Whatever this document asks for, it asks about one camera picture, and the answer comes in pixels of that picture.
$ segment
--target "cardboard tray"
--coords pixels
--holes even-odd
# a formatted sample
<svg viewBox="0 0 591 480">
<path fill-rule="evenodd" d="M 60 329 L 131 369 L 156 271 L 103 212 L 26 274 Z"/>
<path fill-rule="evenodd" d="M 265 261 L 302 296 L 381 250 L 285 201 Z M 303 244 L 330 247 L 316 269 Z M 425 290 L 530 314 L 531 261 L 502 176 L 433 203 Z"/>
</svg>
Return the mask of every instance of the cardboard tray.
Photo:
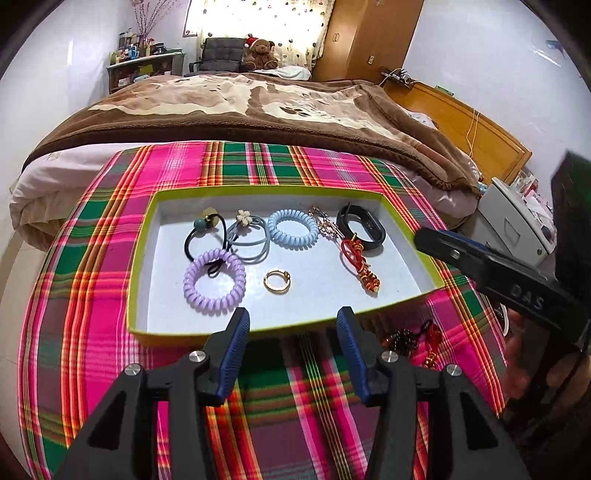
<svg viewBox="0 0 591 480">
<path fill-rule="evenodd" d="M 251 338 L 277 335 L 279 330 L 325 327 L 344 305 L 351 306 L 356 313 L 371 313 L 443 286 L 433 260 L 415 250 L 413 233 L 382 194 L 256 185 L 163 190 L 154 195 L 148 206 L 134 253 L 127 302 L 129 331 L 144 345 L 199 346 L 211 333 L 226 327 L 232 312 L 197 312 L 183 295 L 183 277 L 189 264 L 183 251 L 184 240 L 205 208 L 214 207 L 230 227 L 238 209 L 267 219 L 279 209 L 307 212 L 311 205 L 316 205 L 334 220 L 347 202 L 371 210 L 387 232 L 382 248 L 364 252 L 371 270 L 380 279 L 379 291 L 369 294 L 363 289 L 355 269 L 341 254 L 340 241 L 320 235 L 307 249 L 288 249 L 271 242 L 263 262 L 245 263 L 246 294 L 240 306 L 250 313 Z M 367 238 L 361 225 L 351 221 L 350 226 L 361 238 Z M 281 222 L 280 228 L 293 235 L 308 231 L 289 220 Z M 260 230 L 241 228 L 240 232 L 247 241 L 264 237 Z M 220 223 L 192 240 L 191 254 L 197 257 L 221 247 L 222 236 Z M 249 257 L 261 247 L 237 247 L 236 253 Z M 263 285 L 263 277 L 274 268 L 291 274 L 291 287 L 284 294 L 272 293 Z M 280 277 L 271 279 L 273 284 L 282 285 Z M 200 277 L 196 286 L 203 295 L 217 298 L 228 293 L 233 284 L 233 278 L 223 268 L 216 278 Z"/>
</svg>

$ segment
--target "metal screw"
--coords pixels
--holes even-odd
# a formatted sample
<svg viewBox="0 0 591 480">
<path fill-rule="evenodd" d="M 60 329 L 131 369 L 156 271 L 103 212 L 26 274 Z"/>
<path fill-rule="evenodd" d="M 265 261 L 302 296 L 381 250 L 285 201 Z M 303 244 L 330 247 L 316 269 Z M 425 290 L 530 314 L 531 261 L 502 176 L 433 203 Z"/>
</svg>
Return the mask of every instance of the metal screw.
<svg viewBox="0 0 591 480">
<path fill-rule="evenodd" d="M 393 352 L 392 350 L 382 352 L 382 360 L 384 362 L 388 362 L 389 364 L 394 363 L 398 360 L 398 354 L 396 352 Z"/>
<path fill-rule="evenodd" d="M 459 377 L 462 374 L 462 369 L 459 365 L 448 365 L 445 369 L 452 377 Z"/>
<path fill-rule="evenodd" d="M 193 350 L 189 354 L 189 360 L 191 360 L 192 362 L 195 362 L 197 364 L 199 362 L 203 362 L 205 360 L 205 357 L 207 357 L 207 354 L 201 350 Z"/>
<path fill-rule="evenodd" d="M 125 375 L 129 375 L 130 377 L 135 377 L 138 373 L 142 370 L 142 366 L 140 364 L 129 364 L 125 367 Z"/>
</svg>

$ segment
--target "black wristband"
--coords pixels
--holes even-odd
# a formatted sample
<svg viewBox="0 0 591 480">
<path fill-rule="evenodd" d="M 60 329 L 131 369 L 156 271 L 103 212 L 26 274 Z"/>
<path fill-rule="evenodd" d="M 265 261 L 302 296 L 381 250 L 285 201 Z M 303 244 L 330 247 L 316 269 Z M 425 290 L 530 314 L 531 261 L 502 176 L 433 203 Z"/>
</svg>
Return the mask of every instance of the black wristband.
<svg viewBox="0 0 591 480">
<path fill-rule="evenodd" d="M 359 217 L 361 225 L 363 225 L 367 234 L 373 239 L 373 242 L 370 242 L 368 240 L 361 240 L 358 237 L 364 250 L 375 250 L 384 243 L 384 240 L 386 240 L 386 230 L 378 219 L 374 217 L 374 214 L 368 209 L 359 205 L 351 205 L 350 203 L 341 208 L 336 216 L 336 225 L 345 238 L 349 240 L 353 238 L 353 232 L 349 228 L 349 221 L 347 219 L 349 214 Z"/>
</svg>

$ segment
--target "tile floor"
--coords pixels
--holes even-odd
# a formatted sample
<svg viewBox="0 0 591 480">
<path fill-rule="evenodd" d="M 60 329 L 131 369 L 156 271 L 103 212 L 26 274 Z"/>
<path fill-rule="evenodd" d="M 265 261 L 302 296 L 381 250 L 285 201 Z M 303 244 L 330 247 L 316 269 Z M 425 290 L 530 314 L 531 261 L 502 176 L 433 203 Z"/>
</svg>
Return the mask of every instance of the tile floor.
<svg viewBox="0 0 591 480">
<path fill-rule="evenodd" d="M 18 424 L 17 362 L 25 310 L 45 252 L 23 243 L 0 300 L 0 432 L 28 472 Z"/>
</svg>

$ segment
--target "curtain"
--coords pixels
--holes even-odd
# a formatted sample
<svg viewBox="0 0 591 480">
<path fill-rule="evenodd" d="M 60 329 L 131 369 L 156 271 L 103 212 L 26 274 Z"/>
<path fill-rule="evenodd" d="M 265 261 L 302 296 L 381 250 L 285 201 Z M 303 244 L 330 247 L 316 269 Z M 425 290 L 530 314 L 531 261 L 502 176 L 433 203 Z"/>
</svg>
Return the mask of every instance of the curtain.
<svg viewBox="0 0 591 480">
<path fill-rule="evenodd" d="M 280 66 L 311 70 L 322 54 L 335 0 L 191 0 L 185 36 L 264 38 Z"/>
</svg>

